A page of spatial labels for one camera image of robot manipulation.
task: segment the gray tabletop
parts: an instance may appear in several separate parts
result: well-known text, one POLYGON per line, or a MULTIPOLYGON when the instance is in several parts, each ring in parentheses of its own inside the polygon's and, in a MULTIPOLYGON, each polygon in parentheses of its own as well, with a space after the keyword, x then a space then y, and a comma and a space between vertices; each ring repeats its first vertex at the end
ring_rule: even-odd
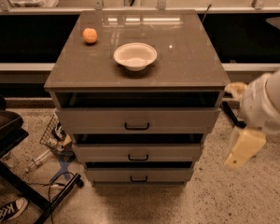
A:
POLYGON ((195 11, 94 10, 81 13, 45 89, 221 89, 229 82, 195 11), (87 27, 97 31, 95 44, 82 38, 87 27), (145 70, 129 71, 113 59, 118 47, 132 42, 158 53, 145 70))

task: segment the gray drawer front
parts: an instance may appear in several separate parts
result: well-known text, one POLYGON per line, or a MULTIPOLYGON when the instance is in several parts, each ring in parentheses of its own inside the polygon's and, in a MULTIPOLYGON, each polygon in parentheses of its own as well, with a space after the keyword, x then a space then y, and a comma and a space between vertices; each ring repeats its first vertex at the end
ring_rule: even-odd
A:
POLYGON ((193 174, 193 169, 160 169, 160 170, 85 170, 85 175, 93 185, 126 183, 126 184, 185 184, 193 174))
POLYGON ((197 161, 201 144, 188 145, 73 145, 77 160, 87 161, 197 161))
POLYGON ((219 109, 62 109, 67 133, 210 133, 219 109))

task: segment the drawer handle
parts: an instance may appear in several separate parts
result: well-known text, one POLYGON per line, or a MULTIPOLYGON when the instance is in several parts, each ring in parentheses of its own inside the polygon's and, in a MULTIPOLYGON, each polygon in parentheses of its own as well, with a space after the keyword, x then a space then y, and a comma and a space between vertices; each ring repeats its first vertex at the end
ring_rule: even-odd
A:
POLYGON ((133 178, 132 176, 130 176, 130 180, 133 183, 146 183, 147 182, 147 176, 144 179, 141 178, 133 178))
POLYGON ((149 126, 150 124, 148 123, 146 127, 132 127, 127 122, 124 123, 124 128, 128 131, 145 131, 149 129, 149 126))
POLYGON ((128 159, 129 159, 129 161, 147 161, 148 160, 148 154, 143 159, 132 158, 132 156, 129 154, 128 159))

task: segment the white bowl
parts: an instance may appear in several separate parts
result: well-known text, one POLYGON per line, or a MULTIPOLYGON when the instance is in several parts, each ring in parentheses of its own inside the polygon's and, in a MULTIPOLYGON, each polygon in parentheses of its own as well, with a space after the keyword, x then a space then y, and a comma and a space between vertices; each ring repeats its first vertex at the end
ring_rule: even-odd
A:
POLYGON ((141 71, 157 59, 157 51, 145 43, 128 43, 114 52, 114 60, 131 71, 141 71))

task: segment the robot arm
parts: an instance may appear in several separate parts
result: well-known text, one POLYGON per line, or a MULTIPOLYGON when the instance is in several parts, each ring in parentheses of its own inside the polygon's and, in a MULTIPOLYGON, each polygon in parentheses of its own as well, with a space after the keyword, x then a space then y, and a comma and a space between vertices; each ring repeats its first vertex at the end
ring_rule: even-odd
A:
POLYGON ((248 86, 232 83, 225 89, 240 102, 240 117, 247 126, 234 127, 224 166, 242 166, 266 143, 266 134, 280 133, 280 70, 264 74, 248 86))

